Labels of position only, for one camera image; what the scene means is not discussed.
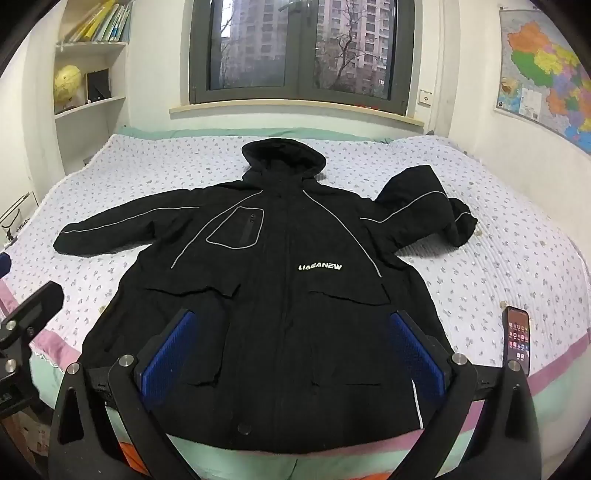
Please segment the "white wall socket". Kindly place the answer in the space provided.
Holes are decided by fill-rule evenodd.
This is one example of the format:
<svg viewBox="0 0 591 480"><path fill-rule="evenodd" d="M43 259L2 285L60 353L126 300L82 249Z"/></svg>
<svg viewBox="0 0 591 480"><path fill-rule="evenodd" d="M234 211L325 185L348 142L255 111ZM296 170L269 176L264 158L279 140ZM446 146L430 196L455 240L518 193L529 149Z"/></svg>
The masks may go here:
<svg viewBox="0 0 591 480"><path fill-rule="evenodd" d="M431 108L433 105L433 93L428 90L421 89L418 93L417 103L421 106Z"/></svg>

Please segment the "colourful wall map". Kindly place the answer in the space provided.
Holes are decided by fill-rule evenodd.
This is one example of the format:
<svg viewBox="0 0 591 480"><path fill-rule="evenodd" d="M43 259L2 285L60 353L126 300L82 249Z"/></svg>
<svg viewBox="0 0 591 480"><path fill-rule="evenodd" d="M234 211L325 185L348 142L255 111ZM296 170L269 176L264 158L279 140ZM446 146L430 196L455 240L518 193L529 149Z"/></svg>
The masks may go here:
<svg viewBox="0 0 591 480"><path fill-rule="evenodd" d="M499 8L496 107L590 152L590 76L554 23L534 9Z"/></svg>

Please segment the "white bookshelf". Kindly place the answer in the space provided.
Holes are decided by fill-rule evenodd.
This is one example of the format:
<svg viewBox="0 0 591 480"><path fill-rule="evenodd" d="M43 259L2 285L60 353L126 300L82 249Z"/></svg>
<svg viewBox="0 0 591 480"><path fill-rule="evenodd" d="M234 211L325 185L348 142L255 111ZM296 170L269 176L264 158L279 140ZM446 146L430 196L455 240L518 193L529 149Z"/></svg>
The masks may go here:
<svg viewBox="0 0 591 480"><path fill-rule="evenodd" d="M54 119L65 174L84 168L128 123L131 1L61 1L54 54Z"/></svg>

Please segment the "black smartphone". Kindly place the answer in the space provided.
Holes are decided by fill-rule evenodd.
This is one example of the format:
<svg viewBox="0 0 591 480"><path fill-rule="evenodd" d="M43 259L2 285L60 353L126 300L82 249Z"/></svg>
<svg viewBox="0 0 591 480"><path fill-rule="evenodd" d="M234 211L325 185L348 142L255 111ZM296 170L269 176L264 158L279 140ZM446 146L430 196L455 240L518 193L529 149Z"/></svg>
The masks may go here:
<svg viewBox="0 0 591 480"><path fill-rule="evenodd" d="M525 375L530 374L531 335L530 318L527 311L507 306L502 315L504 328L503 363L517 362Z"/></svg>

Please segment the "white floral bed quilt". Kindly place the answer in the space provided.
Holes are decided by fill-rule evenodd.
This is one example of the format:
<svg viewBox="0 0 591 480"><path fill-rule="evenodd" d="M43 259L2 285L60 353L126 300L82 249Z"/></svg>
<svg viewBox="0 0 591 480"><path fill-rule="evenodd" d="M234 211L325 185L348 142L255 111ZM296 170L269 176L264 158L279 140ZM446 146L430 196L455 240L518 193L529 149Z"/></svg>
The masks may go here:
<svg viewBox="0 0 591 480"><path fill-rule="evenodd" d="M113 135L87 166L50 190L8 248L12 267L1 282L2 308L11 310L43 283L58 282L66 299L49 326L56 337L44 354L54 363L71 359L137 253L64 257L52 247L59 231L136 198L238 179L247 168L245 143L238 136ZM428 165L447 194L469 206L478 224L466 245L449 250L433 237L401 252L426 281L457 350L474 361L498 363L500 316L509 305L529 313L533 371L587 348L590 277L582 256L544 214L479 162L434 136L389 143L315 140L311 147L327 160L318 177L322 184L376 198L393 176Z"/></svg>

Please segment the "green bed sheet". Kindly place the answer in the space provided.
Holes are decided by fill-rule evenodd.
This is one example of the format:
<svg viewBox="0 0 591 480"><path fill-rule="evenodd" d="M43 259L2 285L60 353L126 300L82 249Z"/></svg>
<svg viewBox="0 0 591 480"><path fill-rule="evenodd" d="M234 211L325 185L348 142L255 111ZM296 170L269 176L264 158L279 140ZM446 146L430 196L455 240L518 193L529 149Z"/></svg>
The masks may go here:
<svg viewBox="0 0 591 480"><path fill-rule="evenodd" d="M260 137L260 138L290 138L310 139L322 141L351 141L351 142L376 142L389 144L393 142L390 138L370 138L356 136L353 134L339 133L335 131L314 129L314 128L246 128L246 129L173 129L163 131L147 131L130 126L119 127L116 134L144 140L163 140L187 137Z"/></svg>

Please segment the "black box on shelf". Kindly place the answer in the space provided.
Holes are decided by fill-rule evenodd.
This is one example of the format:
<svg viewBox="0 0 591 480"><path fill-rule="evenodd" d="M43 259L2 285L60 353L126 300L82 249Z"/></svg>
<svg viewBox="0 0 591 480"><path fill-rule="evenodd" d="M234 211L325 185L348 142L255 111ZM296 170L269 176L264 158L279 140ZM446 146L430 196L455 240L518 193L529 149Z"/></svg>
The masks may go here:
<svg viewBox="0 0 591 480"><path fill-rule="evenodd" d="M86 75L87 99L90 103L111 97L109 71L107 69L90 72Z"/></svg>

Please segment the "yellow globe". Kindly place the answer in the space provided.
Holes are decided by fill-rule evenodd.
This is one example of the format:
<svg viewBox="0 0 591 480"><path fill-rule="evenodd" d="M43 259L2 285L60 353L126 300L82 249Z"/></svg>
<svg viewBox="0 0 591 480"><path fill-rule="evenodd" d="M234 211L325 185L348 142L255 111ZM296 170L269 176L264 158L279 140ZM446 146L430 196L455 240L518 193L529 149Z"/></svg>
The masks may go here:
<svg viewBox="0 0 591 480"><path fill-rule="evenodd" d="M82 72L75 65L65 65L56 71L53 79L55 112L78 107L84 103L82 80Z"/></svg>

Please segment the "dark framed window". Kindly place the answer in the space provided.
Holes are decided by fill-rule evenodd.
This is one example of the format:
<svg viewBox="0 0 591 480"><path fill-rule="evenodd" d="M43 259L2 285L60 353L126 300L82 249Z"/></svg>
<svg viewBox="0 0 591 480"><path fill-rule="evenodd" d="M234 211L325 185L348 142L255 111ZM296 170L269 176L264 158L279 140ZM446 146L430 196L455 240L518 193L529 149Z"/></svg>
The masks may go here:
<svg viewBox="0 0 591 480"><path fill-rule="evenodd" d="M413 1L196 1L189 101L304 100L405 115Z"/></svg>

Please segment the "row of books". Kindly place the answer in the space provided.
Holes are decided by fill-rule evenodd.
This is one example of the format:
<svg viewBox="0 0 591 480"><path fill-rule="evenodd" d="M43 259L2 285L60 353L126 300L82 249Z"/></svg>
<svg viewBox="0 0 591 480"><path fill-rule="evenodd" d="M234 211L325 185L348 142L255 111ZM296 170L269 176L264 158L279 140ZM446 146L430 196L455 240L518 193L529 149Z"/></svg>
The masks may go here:
<svg viewBox="0 0 591 480"><path fill-rule="evenodd" d="M60 43L128 43L133 1L68 1Z"/></svg>

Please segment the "black hooded jacket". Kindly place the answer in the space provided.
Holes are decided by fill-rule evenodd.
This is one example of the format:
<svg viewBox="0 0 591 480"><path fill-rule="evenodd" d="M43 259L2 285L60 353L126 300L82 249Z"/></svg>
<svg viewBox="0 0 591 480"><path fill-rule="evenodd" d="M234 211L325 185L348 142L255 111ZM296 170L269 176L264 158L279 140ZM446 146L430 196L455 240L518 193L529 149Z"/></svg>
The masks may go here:
<svg viewBox="0 0 591 480"><path fill-rule="evenodd" d="M90 369L137 354L172 317L197 317L190 352L154 410L163 430L223 449L303 454L423 428L435 407L401 365L392 315L448 338L428 288L398 253L472 237L469 207L431 167L376 199L318 183L325 157L289 139L250 142L238 181L146 196L63 228L54 249L138 247L84 339Z"/></svg>

